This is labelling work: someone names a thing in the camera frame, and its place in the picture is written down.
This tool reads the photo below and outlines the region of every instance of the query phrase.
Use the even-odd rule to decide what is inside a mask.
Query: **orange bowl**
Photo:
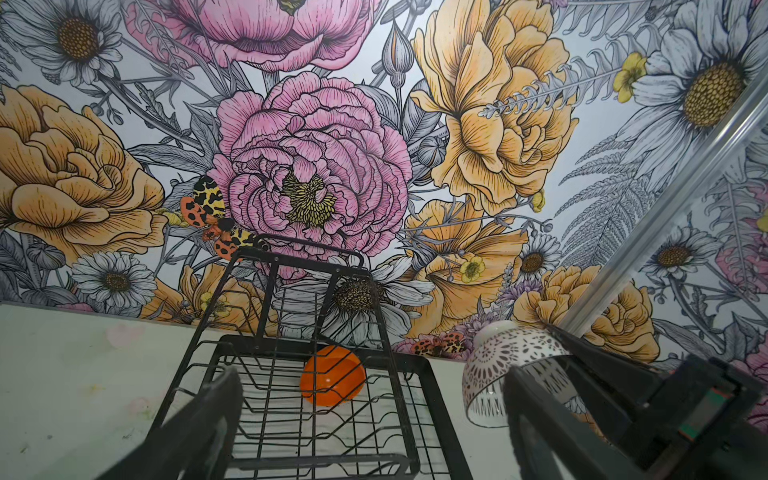
[[[344,347],[328,345],[304,366],[300,388],[310,402],[334,407],[355,398],[365,382],[360,359]]]

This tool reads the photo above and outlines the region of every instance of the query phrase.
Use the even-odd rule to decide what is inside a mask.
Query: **white table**
[[[117,325],[137,338],[116,348]],[[146,436],[193,331],[0,305],[0,478],[87,480],[113,465]],[[463,364],[430,363],[475,479],[519,478],[508,430],[464,415]]]

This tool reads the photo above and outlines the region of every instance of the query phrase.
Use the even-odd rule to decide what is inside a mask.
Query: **dish rack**
[[[233,366],[243,385],[243,405],[225,478],[472,478],[429,362],[390,348],[379,292],[362,256],[270,235],[259,235],[255,244],[241,247],[227,265],[150,432]],[[279,253],[290,247],[332,250],[346,264]],[[357,265],[348,266],[354,260]],[[260,287],[245,307],[234,301],[245,295],[232,275],[244,268],[241,261]],[[286,268],[326,278],[327,288],[310,292],[284,283],[278,271]],[[372,315],[335,342],[323,334],[324,323],[337,286],[350,284],[359,288]],[[314,320],[309,328],[306,315]],[[224,316],[241,321],[222,323]],[[305,319],[302,329],[296,328],[297,316]],[[220,331],[210,330],[222,328],[235,332],[219,337]],[[381,349],[347,346],[356,328],[378,332]],[[296,338],[297,331],[308,338]],[[366,371],[359,393],[332,407],[304,398],[309,393],[300,388],[307,360],[327,345],[346,346]]]

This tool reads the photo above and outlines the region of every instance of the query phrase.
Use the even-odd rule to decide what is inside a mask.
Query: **yellow-orange peony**
[[[146,253],[163,243],[160,182],[89,107],[37,87],[2,87],[0,227],[42,238],[72,265],[83,255]]]
[[[578,123],[561,101],[546,111],[478,116],[568,61],[562,40],[549,38],[550,10],[537,0],[506,0],[493,12],[488,0],[445,0],[413,40],[432,97],[415,91],[412,98],[426,111],[446,113],[450,133],[432,179],[457,197],[472,196],[491,215],[514,207],[516,194],[541,190]],[[564,80],[562,72],[555,76]]]
[[[526,292],[515,301],[515,319],[535,325],[558,325],[599,271],[599,266],[590,266],[584,271],[577,266],[561,266],[554,272],[545,273],[541,277],[541,293]],[[647,288],[638,289],[633,281],[594,321],[584,338],[608,352],[651,362],[659,356],[659,344],[650,320],[652,311]]]
[[[160,279],[156,279],[157,290],[154,298],[141,310],[141,316],[147,317],[156,313],[162,305],[163,309],[154,317],[155,320],[197,323],[203,318],[225,269],[226,267],[221,265],[208,265],[202,279],[198,279],[192,267],[185,266],[179,280],[181,291],[174,290]],[[253,329],[253,333],[256,333],[263,298],[264,293],[251,282],[231,277],[224,284],[223,293],[214,307],[212,326],[219,329],[239,329],[243,333],[251,333]],[[267,333],[271,335],[276,332],[276,314],[276,311],[270,311]]]
[[[415,255],[414,268],[406,272],[405,280],[428,280],[436,287],[429,293],[431,303],[404,309],[421,313],[412,322],[409,338],[450,330],[477,313],[478,299],[490,305],[509,264],[513,279],[517,278],[522,264],[519,254],[528,234],[522,230],[502,233],[505,228],[496,223],[482,227],[480,220],[472,221],[479,217],[482,212],[470,203],[430,200],[406,218],[406,228],[419,229],[421,245],[416,254],[409,251]],[[446,223],[451,225],[437,227]]]

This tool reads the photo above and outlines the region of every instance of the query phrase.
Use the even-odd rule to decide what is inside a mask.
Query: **aluminum rail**
[[[663,241],[673,221],[723,174],[727,160],[750,133],[768,121],[768,67],[755,77],[710,136],[663,194],[635,226],[616,253],[600,269],[587,291],[558,325],[576,336],[589,331],[609,302],[627,285],[630,276]]]

